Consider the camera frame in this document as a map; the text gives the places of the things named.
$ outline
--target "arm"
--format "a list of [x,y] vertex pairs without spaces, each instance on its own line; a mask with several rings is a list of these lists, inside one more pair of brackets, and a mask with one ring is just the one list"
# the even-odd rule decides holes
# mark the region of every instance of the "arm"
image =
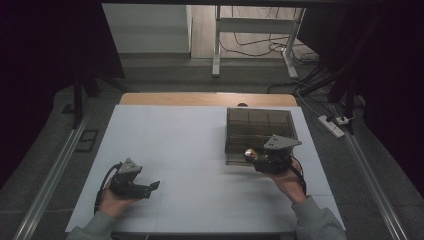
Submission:
[[[294,160],[293,166],[301,172],[300,164]],[[306,196],[297,176],[288,170],[278,175],[266,174],[278,189],[293,203],[292,209],[298,219],[296,235],[299,240],[346,239],[343,227],[328,209],[320,209],[312,196]]]
[[110,180],[103,191],[99,211],[84,228],[75,227],[66,238],[67,240],[100,240],[111,239],[111,229],[116,222],[116,218],[132,203],[139,199],[122,199],[110,191]]

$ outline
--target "gray sleeve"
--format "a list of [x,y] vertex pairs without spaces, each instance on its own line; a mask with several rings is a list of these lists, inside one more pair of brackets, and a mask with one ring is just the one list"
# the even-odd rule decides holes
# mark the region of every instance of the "gray sleeve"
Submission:
[[91,221],[84,228],[75,227],[68,234],[67,240],[104,240],[110,237],[112,226],[116,220],[107,214],[97,211]]
[[328,208],[321,209],[312,196],[292,206],[298,219],[296,234],[299,240],[346,239],[342,225]]

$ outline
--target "wall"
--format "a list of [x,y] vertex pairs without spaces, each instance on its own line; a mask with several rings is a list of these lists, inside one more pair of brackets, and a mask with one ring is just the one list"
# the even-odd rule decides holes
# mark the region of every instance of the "wall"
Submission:
[[102,5],[119,53],[190,52],[190,6]]

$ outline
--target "white table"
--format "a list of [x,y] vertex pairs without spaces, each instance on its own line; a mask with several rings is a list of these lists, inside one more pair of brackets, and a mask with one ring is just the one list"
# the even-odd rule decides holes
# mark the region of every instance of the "white table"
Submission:
[[[341,221],[303,113],[290,110],[302,145],[308,194]],[[130,157],[143,167],[136,184],[161,181],[132,205],[114,230],[141,234],[284,233],[295,230],[290,200],[252,167],[225,165],[226,107],[116,106],[67,232],[93,217],[107,170]]]

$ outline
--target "gray floor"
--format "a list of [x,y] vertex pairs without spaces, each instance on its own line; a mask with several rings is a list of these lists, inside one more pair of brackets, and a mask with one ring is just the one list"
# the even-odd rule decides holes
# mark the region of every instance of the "gray floor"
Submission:
[[[142,92],[244,92],[265,93],[270,84],[288,83],[272,89],[271,93],[292,93],[297,86],[287,77],[281,60],[226,59],[221,77],[211,77],[210,60],[139,59],[124,56],[126,80],[122,83]],[[300,77],[306,76],[313,66],[298,66]],[[97,99],[85,99],[93,104],[91,118],[85,130],[99,132],[92,151],[80,142],[48,204],[33,239],[64,239],[79,194],[101,144],[114,106],[122,93],[99,81],[102,90]],[[324,99],[316,92],[311,95]],[[61,147],[70,134],[72,114],[62,110],[73,99],[72,88],[60,91],[54,100],[54,109],[38,139],[28,151],[22,164],[0,192],[0,239],[12,239],[38,189],[54,163]],[[307,104],[321,114],[328,114],[321,104],[305,98]],[[330,187],[338,204],[348,239],[392,239],[380,211],[374,203],[363,177],[344,139],[336,139],[317,121],[317,115],[297,98],[302,106],[309,130],[322,161]],[[365,155],[393,204],[410,239],[424,239],[421,220],[424,200],[381,143],[367,129],[362,120],[362,107],[355,110],[354,129]],[[175,237],[151,236],[150,239],[234,239],[227,236]],[[240,239],[277,239],[276,236],[242,236]]]

